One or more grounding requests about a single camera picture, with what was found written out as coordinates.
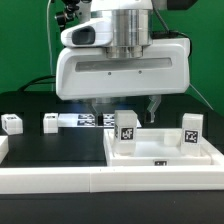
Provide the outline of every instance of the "white base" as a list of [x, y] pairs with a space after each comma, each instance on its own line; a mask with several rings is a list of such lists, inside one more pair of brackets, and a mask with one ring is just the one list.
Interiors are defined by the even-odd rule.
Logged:
[[154, 166], [165, 162], [167, 166], [217, 165], [224, 156], [202, 138], [201, 155], [182, 154], [180, 148], [182, 129], [138, 129], [136, 148], [131, 156], [115, 153], [114, 130], [104, 130], [104, 149], [108, 166]]
[[[151, 130], [138, 131], [146, 133], [145, 136], [142, 136], [143, 139], [148, 138], [149, 141], [150, 138], [155, 138], [152, 135], [147, 137], [147, 131]], [[180, 130], [174, 129], [172, 133], [178, 133], [178, 131]], [[174, 135], [166, 135], [164, 139], [167, 146], [171, 148], [173, 144], [179, 144]], [[168, 166], [3, 168], [0, 169], [0, 194], [224, 190], [224, 157], [205, 139], [203, 139], [202, 145], [204, 151], [202, 158], [191, 157], [189, 160], [179, 158], [182, 163], [188, 160], [194, 163], [198, 162], [198, 165], [171, 166], [170, 162], [174, 161], [172, 159], [176, 153], [174, 150], [172, 157], [166, 153], [159, 157], [160, 159], [163, 156], [172, 158], [169, 160]], [[7, 137], [0, 137], [0, 151], [6, 153], [7, 150]], [[210, 157], [210, 165], [199, 165], [205, 161], [208, 163], [208, 157]]]

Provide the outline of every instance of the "white platform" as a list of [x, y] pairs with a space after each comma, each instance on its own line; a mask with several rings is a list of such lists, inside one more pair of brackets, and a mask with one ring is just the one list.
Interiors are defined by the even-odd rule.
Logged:
[[[105, 130], [105, 136], [110, 138], [112, 131]], [[150, 142], [155, 139], [157, 142], [163, 142], [163, 145], [164, 142], [166, 143], [166, 147], [168, 146], [170, 149], [170, 154], [163, 150], [158, 150], [158, 153], [156, 151], [151, 152], [154, 153], [153, 158], [167, 159], [167, 166], [2, 168], [0, 169], [0, 194], [224, 190], [224, 157], [205, 139], [202, 142], [201, 158], [180, 158], [180, 154], [175, 148], [178, 145], [178, 139], [174, 137], [176, 135], [173, 135], [178, 134], [180, 129], [172, 129], [173, 134], [171, 135], [167, 135], [167, 131], [171, 133], [171, 130], [167, 129], [139, 129], [138, 131], [140, 133], [140, 136], [137, 136], [139, 143], [143, 140]], [[166, 136], [165, 141], [164, 139], [162, 141], [161, 136]], [[2, 138], [1, 147], [6, 146], [6, 152], [7, 138], [4, 138]], [[143, 159], [138, 154], [142, 152], [141, 150], [136, 152], [138, 155], [136, 160]], [[179, 164], [176, 165], [172, 164], [177, 163], [178, 158], [181, 162], [179, 161]], [[189, 161], [195, 164], [198, 162], [198, 164], [183, 165]]]

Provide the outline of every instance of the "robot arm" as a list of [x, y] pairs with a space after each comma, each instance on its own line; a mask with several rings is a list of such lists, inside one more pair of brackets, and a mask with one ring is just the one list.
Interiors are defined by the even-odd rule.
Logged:
[[[156, 8], [187, 9], [196, 0], [181, 2], [157, 0]], [[58, 58], [56, 75], [56, 92], [61, 99], [186, 91], [190, 41], [152, 39], [154, 0], [80, 1], [78, 6], [76, 14], [83, 6], [89, 7], [89, 18], [62, 32], [66, 48]]]

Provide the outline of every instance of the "black table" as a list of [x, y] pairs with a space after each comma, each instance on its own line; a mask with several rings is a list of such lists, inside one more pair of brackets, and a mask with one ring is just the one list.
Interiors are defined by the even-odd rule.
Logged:
[[[43, 134], [44, 113], [90, 113], [51, 92], [0, 94], [0, 114], [16, 113], [24, 134], [9, 136], [1, 168], [106, 166], [103, 128], [60, 128]], [[147, 97], [99, 105], [99, 112], [133, 109], [143, 128], [180, 128], [184, 113], [204, 114], [203, 136], [224, 153], [224, 118], [187, 95], [163, 96], [155, 123], [145, 122]], [[0, 195], [0, 223], [223, 223], [224, 191], [108, 192]]]

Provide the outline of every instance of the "black and white pattern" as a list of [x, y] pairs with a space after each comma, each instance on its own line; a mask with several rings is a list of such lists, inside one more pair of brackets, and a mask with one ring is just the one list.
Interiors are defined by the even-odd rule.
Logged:
[[134, 128], [121, 128], [121, 140], [133, 140]]
[[78, 120], [94, 120], [95, 117], [93, 114], [79, 114], [78, 115]]
[[113, 127], [114, 126], [114, 121], [104, 121], [104, 126], [106, 127]]
[[103, 119], [105, 120], [114, 120], [114, 114], [104, 114]]
[[78, 120], [77, 126], [86, 126], [86, 127], [95, 127], [95, 121], [94, 120]]
[[7, 117], [7, 120], [15, 120], [17, 119], [16, 117]]
[[198, 143], [198, 131], [185, 130], [184, 141], [186, 143]]

